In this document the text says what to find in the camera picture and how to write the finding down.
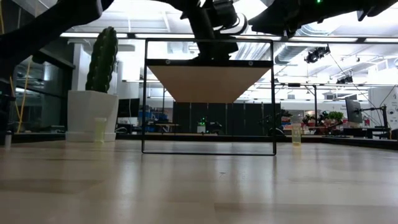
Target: computer monitor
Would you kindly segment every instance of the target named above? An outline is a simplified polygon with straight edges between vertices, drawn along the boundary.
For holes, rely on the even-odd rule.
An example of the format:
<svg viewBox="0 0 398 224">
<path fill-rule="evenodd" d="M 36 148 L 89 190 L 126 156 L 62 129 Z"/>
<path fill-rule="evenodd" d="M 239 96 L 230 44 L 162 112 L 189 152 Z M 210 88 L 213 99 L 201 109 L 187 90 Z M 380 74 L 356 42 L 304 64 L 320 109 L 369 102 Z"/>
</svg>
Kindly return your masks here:
<svg viewBox="0 0 398 224">
<path fill-rule="evenodd" d="M 139 98 L 119 100 L 118 118 L 138 118 Z"/>
<path fill-rule="evenodd" d="M 346 98 L 347 118 L 352 123 L 362 123 L 361 104 Z"/>
</svg>

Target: ceiling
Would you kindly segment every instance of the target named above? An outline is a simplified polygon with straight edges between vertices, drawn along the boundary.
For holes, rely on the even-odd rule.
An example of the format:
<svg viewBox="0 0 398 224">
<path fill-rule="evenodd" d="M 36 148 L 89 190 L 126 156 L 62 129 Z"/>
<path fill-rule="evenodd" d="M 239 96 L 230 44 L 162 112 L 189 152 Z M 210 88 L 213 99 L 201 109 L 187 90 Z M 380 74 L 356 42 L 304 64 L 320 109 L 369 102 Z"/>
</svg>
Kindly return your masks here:
<svg viewBox="0 0 398 224">
<path fill-rule="evenodd" d="M 30 13 L 38 15 L 54 5 L 57 0 L 14 1 Z M 234 5 L 238 12 L 245 12 L 246 14 L 255 9 L 266 8 L 261 0 L 240 0 Z M 397 37 L 398 20 L 392 19 L 396 17 L 397 13 L 398 4 L 377 17 L 367 17 L 362 22 L 357 21 L 355 12 L 349 13 L 326 19 L 322 24 L 305 26 L 298 32 L 298 35 Z M 161 2 L 115 0 L 100 19 L 87 25 L 74 27 L 70 32 L 100 32 L 105 27 L 113 26 L 118 32 L 191 34 L 192 30 L 188 21 L 180 20 L 180 16 L 180 11 Z M 246 33 L 256 34 L 250 30 Z M 119 43 L 122 45 L 132 44 L 130 40 L 121 40 Z M 275 66 L 279 81 L 336 83 L 336 80 L 343 75 L 342 71 L 344 71 L 344 73 L 352 74 L 354 82 L 358 84 L 371 82 L 398 83 L 397 79 L 374 77 L 375 73 L 383 73 L 384 75 L 396 73 L 395 61 L 398 58 L 398 44 L 330 44 L 331 56 L 329 55 L 314 64 L 306 64 L 303 58 L 308 54 L 309 50 L 317 46 L 319 45 L 275 44 L 275 60 L 279 59 L 280 62 Z M 178 55 L 183 55 L 184 58 L 194 57 L 197 54 L 197 50 L 184 51 L 187 47 L 188 49 L 195 48 L 193 43 L 173 43 L 167 44 L 167 48 L 164 48 L 163 51 L 167 51 L 170 57 L 177 52 Z M 153 54 L 157 54 L 158 51 L 159 49 L 155 49 Z M 233 58 L 238 60 L 259 60 L 267 56 L 269 56 L 269 46 L 242 43 L 239 45 L 239 52 L 235 53 Z M 269 73 L 265 74 L 260 82 L 269 82 L 269 75 Z"/>
</svg>

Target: metal stand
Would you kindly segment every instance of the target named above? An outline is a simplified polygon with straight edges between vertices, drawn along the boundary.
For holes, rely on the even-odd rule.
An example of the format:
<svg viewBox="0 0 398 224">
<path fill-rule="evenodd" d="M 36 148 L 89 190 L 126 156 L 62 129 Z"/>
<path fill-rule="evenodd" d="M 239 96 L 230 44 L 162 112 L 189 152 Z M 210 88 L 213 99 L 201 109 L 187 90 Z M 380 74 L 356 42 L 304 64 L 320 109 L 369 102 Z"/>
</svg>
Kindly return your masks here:
<svg viewBox="0 0 398 224">
<path fill-rule="evenodd" d="M 148 56 L 148 43 L 149 42 L 255 42 L 270 44 L 271 60 L 168 60 L 168 59 L 149 59 Z M 274 131 L 272 137 L 272 154 L 232 154 L 232 153 L 198 153 L 198 152 L 150 152 L 145 150 L 146 140 L 146 100 L 147 100 L 147 67 L 148 66 L 201 66 L 201 67 L 247 67 L 247 68 L 270 68 L 271 69 L 271 93 L 272 93 L 272 115 L 276 117 L 275 107 L 275 76 L 274 76 L 274 44 L 271 40 L 261 39 L 218 39 L 218 40 L 198 40 L 198 39 L 146 39 L 145 54 L 144 54 L 144 92 L 142 94 L 142 138 L 141 138 L 141 151 L 144 154 L 194 154 L 194 155 L 220 155 L 220 156 L 275 156 L 277 154 L 277 140 L 276 132 Z M 272 126 L 276 129 L 276 120 Z"/>
</svg>

